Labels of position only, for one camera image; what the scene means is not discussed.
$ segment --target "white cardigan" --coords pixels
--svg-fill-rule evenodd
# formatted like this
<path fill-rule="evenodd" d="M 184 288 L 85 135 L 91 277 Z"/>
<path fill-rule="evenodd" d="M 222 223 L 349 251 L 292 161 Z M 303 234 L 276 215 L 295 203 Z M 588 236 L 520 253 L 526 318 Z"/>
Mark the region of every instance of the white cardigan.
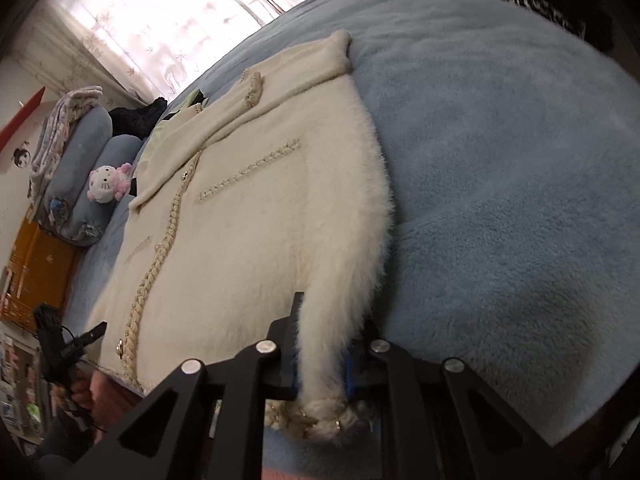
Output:
<path fill-rule="evenodd" d="M 146 394 L 185 359 L 218 362 L 264 338 L 301 290 L 300 400 L 314 410 L 344 398 L 344 352 L 370 307 L 392 217 L 375 131 L 347 75 L 349 41 L 342 30 L 283 50 L 204 110 L 168 121 L 138 168 L 88 321 L 108 322 L 90 351 L 103 370 Z M 312 414 L 340 415 L 325 412 Z"/>

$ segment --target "wall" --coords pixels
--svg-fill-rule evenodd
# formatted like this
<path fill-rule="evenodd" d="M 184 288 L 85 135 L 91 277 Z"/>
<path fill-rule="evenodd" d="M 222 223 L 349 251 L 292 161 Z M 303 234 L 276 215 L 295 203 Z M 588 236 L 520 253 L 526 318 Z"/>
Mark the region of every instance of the wall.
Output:
<path fill-rule="evenodd" d="M 4 126 L 20 110 L 20 101 L 27 102 L 42 85 L 31 74 L 18 65 L 11 57 L 0 61 L 0 127 Z M 14 150 L 25 141 L 33 153 L 40 135 L 42 121 L 53 108 L 58 96 L 47 91 L 42 104 L 16 131 L 7 146 L 0 152 L 0 269 L 9 259 L 15 235 L 20 228 L 29 200 L 28 168 L 18 168 L 14 164 Z M 12 323 L 0 322 L 0 332 L 28 346 L 36 344 L 26 331 Z"/>

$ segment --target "stuffed toy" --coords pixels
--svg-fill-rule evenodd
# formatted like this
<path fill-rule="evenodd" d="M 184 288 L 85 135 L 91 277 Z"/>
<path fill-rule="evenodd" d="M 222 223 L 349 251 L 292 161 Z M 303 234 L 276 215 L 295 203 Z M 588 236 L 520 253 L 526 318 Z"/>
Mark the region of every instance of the stuffed toy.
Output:
<path fill-rule="evenodd" d="M 131 188 L 131 165 L 125 162 L 119 168 L 101 166 L 89 173 L 89 200 L 106 204 L 111 200 L 122 200 Z"/>

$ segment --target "bed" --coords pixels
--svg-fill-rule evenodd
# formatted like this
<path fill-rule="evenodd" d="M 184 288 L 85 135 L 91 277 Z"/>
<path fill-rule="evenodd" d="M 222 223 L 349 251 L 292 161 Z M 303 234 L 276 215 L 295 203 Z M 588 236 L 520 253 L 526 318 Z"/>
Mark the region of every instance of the bed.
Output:
<path fill-rule="evenodd" d="M 208 102 L 281 49 L 348 30 L 396 202 L 375 303 L 389 340 L 459 356 L 550 444 L 640 362 L 640 86 L 551 22 L 498 0 L 307 0 L 170 105 Z M 80 332 L 122 242 L 130 198 L 75 276 Z M 352 446 L 265 435 L 264 463 L 376 478 L 376 433 Z"/>

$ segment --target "silver bolt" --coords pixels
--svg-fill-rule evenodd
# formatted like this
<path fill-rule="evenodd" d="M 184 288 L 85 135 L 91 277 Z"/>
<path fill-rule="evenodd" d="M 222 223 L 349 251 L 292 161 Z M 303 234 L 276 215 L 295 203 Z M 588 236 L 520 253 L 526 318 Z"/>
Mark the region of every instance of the silver bolt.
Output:
<path fill-rule="evenodd" d="M 185 362 L 183 362 L 182 366 L 180 367 L 183 373 L 187 375 L 191 375 L 196 372 L 199 372 L 201 368 L 202 368 L 202 364 L 197 359 L 188 359 Z"/>
<path fill-rule="evenodd" d="M 465 364 L 460 359 L 452 357 L 451 359 L 444 361 L 444 369 L 452 374 L 459 374 L 465 369 Z"/>
<path fill-rule="evenodd" d="M 383 354 L 384 352 L 389 352 L 391 345 L 389 341 L 385 341 L 384 339 L 375 339 L 371 342 L 371 349 L 376 354 Z"/>
<path fill-rule="evenodd" d="M 271 352 L 273 352 L 276 348 L 278 347 L 278 345 L 276 345 L 276 343 L 274 343 L 273 341 L 271 341 L 270 339 L 265 339 L 264 341 L 260 341 L 256 346 L 255 349 L 260 352 L 261 354 L 270 354 Z"/>

